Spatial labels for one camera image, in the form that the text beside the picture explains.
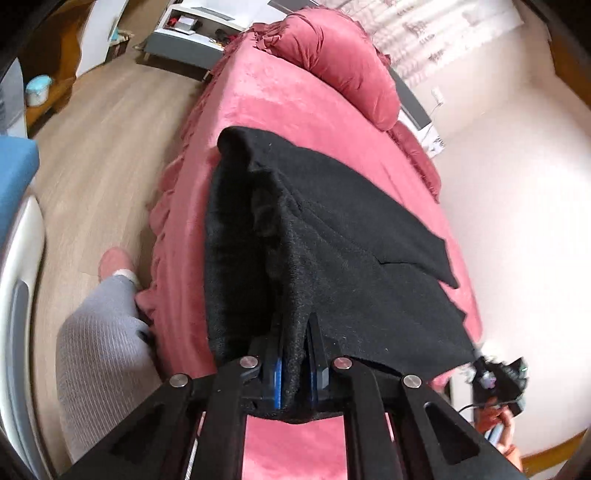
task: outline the person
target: person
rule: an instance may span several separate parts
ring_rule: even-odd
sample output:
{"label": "person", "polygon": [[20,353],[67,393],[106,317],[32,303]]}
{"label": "person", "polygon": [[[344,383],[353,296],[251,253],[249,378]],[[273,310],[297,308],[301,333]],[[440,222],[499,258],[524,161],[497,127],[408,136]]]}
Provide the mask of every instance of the person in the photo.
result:
{"label": "person", "polygon": [[[140,286],[127,252],[108,249],[99,262],[99,279],[57,337],[60,422],[73,462],[162,384],[150,329],[135,305]],[[508,408],[484,408],[476,429],[484,433],[498,423],[505,429],[497,448],[521,469]]]}

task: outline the wooden floor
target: wooden floor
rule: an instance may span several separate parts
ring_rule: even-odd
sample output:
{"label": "wooden floor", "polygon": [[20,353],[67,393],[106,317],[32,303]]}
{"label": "wooden floor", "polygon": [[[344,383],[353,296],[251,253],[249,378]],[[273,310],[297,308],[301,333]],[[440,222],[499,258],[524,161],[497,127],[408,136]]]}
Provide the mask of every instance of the wooden floor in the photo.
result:
{"label": "wooden floor", "polygon": [[81,77],[70,103],[35,134],[41,167],[34,190],[47,243],[33,320],[34,396],[57,472],[70,465],[57,405],[57,332],[97,285],[98,261],[109,246],[127,248],[141,280],[149,280],[147,208],[201,90],[195,77],[138,64],[134,53],[126,54]]}

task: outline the pink bedspread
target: pink bedspread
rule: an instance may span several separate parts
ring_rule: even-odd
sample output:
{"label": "pink bedspread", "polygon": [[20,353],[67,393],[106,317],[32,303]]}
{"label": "pink bedspread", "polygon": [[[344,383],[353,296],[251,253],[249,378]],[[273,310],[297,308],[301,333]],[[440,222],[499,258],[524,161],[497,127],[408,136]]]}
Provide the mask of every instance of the pink bedspread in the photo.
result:
{"label": "pink bedspread", "polygon": [[[460,288],[443,288],[466,312],[466,330],[478,340],[482,329],[458,244],[440,206],[388,134],[312,74],[257,50],[252,33],[232,48],[236,51],[187,121],[183,151],[165,170],[163,196],[150,214],[157,236],[153,281],[138,295],[138,304],[154,321],[166,373],[215,372],[204,308],[204,219],[219,161],[217,136],[230,125],[270,130],[338,159],[444,238]],[[297,426],[249,419],[246,435],[245,479],[346,478],[341,418]]]}

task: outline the black fabric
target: black fabric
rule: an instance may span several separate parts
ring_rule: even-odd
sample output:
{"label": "black fabric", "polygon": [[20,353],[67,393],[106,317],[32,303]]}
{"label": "black fabric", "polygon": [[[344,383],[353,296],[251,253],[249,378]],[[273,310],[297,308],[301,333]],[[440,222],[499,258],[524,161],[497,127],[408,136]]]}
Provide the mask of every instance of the black fabric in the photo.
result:
{"label": "black fabric", "polygon": [[218,364],[281,331],[293,407],[311,313],[344,355],[428,380],[472,362],[445,243],[370,181],[270,132],[230,127],[206,218],[205,294]]}

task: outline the gray ribbed pants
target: gray ribbed pants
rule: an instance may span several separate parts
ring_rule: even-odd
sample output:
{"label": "gray ribbed pants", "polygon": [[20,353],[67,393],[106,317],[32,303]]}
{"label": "gray ribbed pants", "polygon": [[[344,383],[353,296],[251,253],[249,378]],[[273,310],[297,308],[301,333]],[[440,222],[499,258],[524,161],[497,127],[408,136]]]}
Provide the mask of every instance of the gray ribbed pants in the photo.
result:
{"label": "gray ribbed pants", "polygon": [[73,462],[162,383],[134,295],[127,278],[105,279],[58,334],[60,420]]}

